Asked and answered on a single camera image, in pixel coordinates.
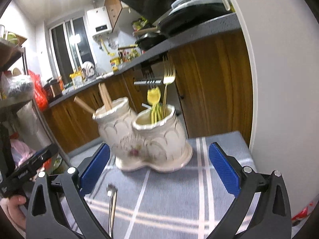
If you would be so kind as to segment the person's left hand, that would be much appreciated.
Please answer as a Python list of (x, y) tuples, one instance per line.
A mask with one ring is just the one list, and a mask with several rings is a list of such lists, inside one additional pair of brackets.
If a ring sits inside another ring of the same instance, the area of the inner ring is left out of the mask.
[(1, 199), (1, 207), (4, 213), (23, 238), (26, 238), (25, 229), (27, 219), (21, 211), (20, 206), (24, 206), (26, 202), (26, 197), (22, 195), (14, 195), (10, 198)]

